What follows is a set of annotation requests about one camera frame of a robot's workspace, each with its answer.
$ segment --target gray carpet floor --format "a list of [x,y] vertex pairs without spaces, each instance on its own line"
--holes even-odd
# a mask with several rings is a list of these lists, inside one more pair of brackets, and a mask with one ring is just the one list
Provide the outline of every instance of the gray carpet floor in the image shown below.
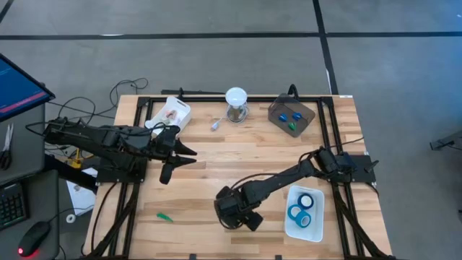
[[[320,3],[328,33],[462,30],[462,1]],[[0,36],[256,31],[317,32],[312,1],[14,0],[0,23]],[[354,96],[367,149],[380,160],[378,190],[393,254],[460,259],[462,151],[434,152],[429,142],[462,130],[462,39],[329,38],[328,44],[339,94]],[[110,107],[115,83],[139,77],[149,80],[144,94],[233,86],[278,94],[291,83],[302,94],[331,92],[318,38],[0,40],[0,52],[45,82],[56,102],[85,96],[98,111]],[[89,108],[83,100],[73,106]],[[58,109],[47,105],[47,118]],[[67,208],[64,182],[60,187],[60,207]],[[89,218],[62,224],[68,258],[80,255]]]

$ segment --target wooden tabletop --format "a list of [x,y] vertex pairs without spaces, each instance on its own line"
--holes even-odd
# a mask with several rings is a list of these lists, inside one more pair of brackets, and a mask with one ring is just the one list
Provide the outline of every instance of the wooden tabletop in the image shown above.
[[[121,97],[115,125],[133,125],[137,96]],[[318,113],[315,103],[304,103]],[[342,259],[339,228],[331,185],[317,178],[305,178],[296,185],[321,190],[326,198],[323,240],[312,243],[290,238],[284,232],[284,216],[289,186],[274,192],[256,210],[264,221],[256,232],[246,227],[225,230],[214,211],[214,197],[223,186],[254,173],[278,173],[297,163],[298,157],[323,144],[319,118],[298,138],[284,133],[268,121],[270,103],[249,103],[250,114],[242,123],[224,119],[218,130],[211,125],[225,112],[225,103],[189,103],[192,118],[180,134],[181,141],[198,154],[197,162],[175,169],[168,185],[159,182],[162,164],[151,161],[141,185],[135,218],[130,259]],[[334,96],[336,117],[342,142],[362,136],[361,127],[350,97]],[[163,106],[156,103],[152,115]],[[331,143],[334,138],[327,107],[324,108]],[[344,145],[351,154],[363,154],[363,141]],[[110,183],[97,192],[95,210],[87,233],[84,252],[90,252],[90,238],[96,213]],[[391,254],[377,194],[361,183],[352,184],[359,223],[376,245]],[[109,194],[95,231],[95,245],[113,224],[120,191],[118,184]],[[173,223],[156,217],[164,213]],[[346,221],[352,254],[356,254],[351,228]],[[119,234],[118,253],[123,247],[125,224]]]

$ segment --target white plastic container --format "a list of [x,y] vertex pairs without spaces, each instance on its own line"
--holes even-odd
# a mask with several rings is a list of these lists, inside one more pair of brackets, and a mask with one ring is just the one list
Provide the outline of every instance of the white plastic container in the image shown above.
[[[305,211],[311,215],[311,223],[305,228],[301,228],[287,216],[290,206],[297,203],[298,197],[304,193],[312,196],[314,205]],[[323,240],[324,229],[324,193],[314,188],[305,188],[293,185],[287,195],[286,217],[284,221],[286,234],[291,238],[299,238],[304,241],[320,242]]]
[[[177,111],[176,118],[170,125],[174,124],[180,127],[182,131],[191,120],[191,107],[176,97],[167,97],[164,107],[151,120],[144,123],[146,128],[150,129],[162,120],[162,117],[168,111]],[[155,129],[152,133],[160,134],[162,129]]]

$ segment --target computer monitor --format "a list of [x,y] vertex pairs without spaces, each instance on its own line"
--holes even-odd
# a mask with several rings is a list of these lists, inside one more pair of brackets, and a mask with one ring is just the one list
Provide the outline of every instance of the computer monitor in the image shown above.
[[54,98],[43,84],[0,53],[0,122]]

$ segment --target keyboard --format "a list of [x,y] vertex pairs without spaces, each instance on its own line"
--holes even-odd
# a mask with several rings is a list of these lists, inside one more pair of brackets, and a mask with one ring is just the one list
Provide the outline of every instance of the keyboard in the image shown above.
[[0,230],[27,219],[26,199],[21,183],[0,188]]

